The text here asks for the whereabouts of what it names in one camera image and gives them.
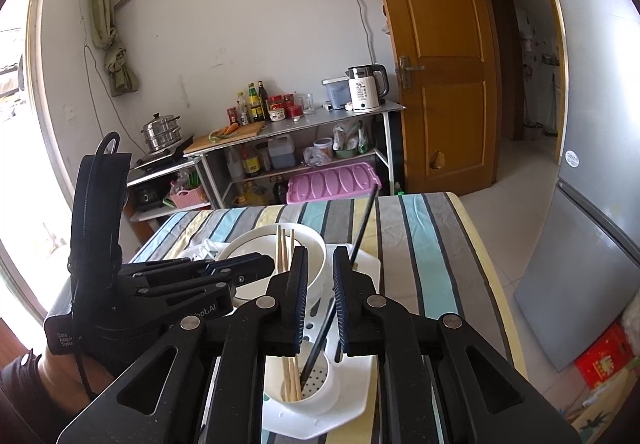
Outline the person's left hand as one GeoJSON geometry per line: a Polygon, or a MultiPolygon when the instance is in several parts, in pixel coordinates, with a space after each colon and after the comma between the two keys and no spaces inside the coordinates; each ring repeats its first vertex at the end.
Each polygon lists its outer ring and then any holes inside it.
{"type": "MultiPolygon", "coordinates": [[[[114,376],[93,358],[82,355],[81,360],[93,393],[100,394],[114,381],[114,376]]],[[[51,400],[67,415],[77,416],[91,403],[73,355],[54,355],[45,350],[38,375],[51,400]]]]}

